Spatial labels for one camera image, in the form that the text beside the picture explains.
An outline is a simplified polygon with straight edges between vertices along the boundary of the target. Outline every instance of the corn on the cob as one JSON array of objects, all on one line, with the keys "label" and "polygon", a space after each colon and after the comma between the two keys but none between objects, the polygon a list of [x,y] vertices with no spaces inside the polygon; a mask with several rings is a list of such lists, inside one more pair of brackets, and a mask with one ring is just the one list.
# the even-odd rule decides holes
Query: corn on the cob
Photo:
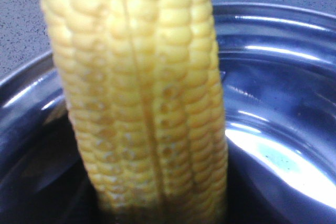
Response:
[{"label": "corn on the cob", "polygon": [[223,93],[211,0],[41,0],[101,208],[129,223],[218,223]]}]

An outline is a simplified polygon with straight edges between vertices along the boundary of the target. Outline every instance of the cooked corn cob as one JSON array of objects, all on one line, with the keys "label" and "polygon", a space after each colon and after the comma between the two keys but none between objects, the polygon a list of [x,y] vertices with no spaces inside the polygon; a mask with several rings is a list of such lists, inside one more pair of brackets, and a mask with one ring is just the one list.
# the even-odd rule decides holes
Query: cooked corn cob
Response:
[{"label": "cooked corn cob", "polygon": [[41,0],[101,208],[218,223],[227,145],[211,0]]}]

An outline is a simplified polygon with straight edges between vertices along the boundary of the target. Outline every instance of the metal pot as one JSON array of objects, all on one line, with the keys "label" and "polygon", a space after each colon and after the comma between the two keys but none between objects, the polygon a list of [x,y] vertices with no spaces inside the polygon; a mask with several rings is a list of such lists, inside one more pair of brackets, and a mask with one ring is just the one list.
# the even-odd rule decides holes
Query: metal pot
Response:
[{"label": "metal pot", "polygon": [[[214,6],[229,223],[336,223],[336,17]],[[98,223],[51,53],[0,82],[0,223]]]}]

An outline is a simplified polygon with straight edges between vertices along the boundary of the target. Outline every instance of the stainless steel pot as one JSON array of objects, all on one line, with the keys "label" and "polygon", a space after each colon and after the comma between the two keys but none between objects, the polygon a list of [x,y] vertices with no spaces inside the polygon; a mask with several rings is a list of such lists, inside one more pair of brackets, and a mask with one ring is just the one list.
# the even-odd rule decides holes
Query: stainless steel pot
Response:
[{"label": "stainless steel pot", "polygon": [[[336,223],[336,17],[214,6],[230,223]],[[0,82],[0,223],[98,223],[51,53]]]}]

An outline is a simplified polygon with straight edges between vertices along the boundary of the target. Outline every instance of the yellow corn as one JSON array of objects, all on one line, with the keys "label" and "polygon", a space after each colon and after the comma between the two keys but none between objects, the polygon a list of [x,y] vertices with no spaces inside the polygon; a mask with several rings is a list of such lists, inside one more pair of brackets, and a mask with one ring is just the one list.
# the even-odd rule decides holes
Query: yellow corn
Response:
[{"label": "yellow corn", "polygon": [[211,0],[41,0],[102,210],[218,223],[227,145]]}]

